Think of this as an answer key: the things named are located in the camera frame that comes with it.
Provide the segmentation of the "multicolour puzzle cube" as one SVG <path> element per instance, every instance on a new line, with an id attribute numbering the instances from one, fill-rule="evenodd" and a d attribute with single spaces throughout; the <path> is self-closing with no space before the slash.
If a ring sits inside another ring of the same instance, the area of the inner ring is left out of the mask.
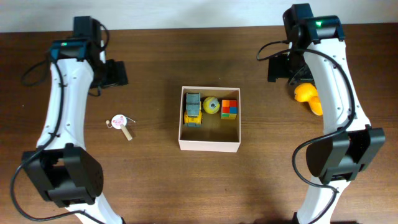
<path id="1" fill-rule="evenodd" d="M 238 101 L 237 100 L 222 100 L 221 101 L 221 119 L 235 120 L 238 115 Z"/>

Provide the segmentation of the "orange toy dinosaur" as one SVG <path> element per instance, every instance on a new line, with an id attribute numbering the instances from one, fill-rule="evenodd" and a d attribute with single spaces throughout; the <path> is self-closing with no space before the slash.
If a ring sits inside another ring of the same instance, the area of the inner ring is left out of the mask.
<path id="1" fill-rule="evenodd" d="M 301 103 L 307 102 L 312 113 L 315 115 L 323 115 L 318 91 L 311 83 L 302 83 L 298 85 L 294 90 L 294 98 Z"/>

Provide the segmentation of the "yellow grey toy truck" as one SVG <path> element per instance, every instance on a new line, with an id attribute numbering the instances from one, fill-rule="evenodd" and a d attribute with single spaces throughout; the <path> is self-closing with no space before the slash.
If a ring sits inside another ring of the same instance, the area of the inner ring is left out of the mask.
<path id="1" fill-rule="evenodd" d="M 202 124 L 201 99 L 199 93 L 187 93 L 185 99 L 184 125 L 200 127 Z"/>

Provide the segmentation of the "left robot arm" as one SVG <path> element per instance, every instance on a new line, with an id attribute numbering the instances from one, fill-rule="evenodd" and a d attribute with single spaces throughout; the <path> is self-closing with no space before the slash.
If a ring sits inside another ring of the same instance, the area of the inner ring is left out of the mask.
<path id="1" fill-rule="evenodd" d="M 124 223 L 103 194 L 100 163 L 86 151 L 84 120 L 92 88 L 101 91 L 128 83 L 122 61 L 107 60 L 105 26 L 90 16 L 73 20 L 71 37 L 55 40 L 44 64 L 51 73 L 49 107 L 34 151 L 22 155 L 23 170 L 39 195 L 76 215 L 82 223 Z"/>

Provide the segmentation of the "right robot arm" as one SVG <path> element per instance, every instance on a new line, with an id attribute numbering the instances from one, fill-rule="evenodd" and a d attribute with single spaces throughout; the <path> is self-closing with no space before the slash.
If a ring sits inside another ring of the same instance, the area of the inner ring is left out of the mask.
<path id="1" fill-rule="evenodd" d="M 384 145 L 381 128 L 373 128 L 356 95 L 346 59 L 345 34 L 337 16 L 313 15 L 309 4 L 294 4 L 283 14 L 287 49 L 267 56 L 267 79 L 287 79 L 295 99 L 310 85 L 311 108 L 320 107 L 323 135 L 305 141 L 308 191 L 294 213 L 294 223 L 329 223 L 350 182 L 367 169 Z"/>

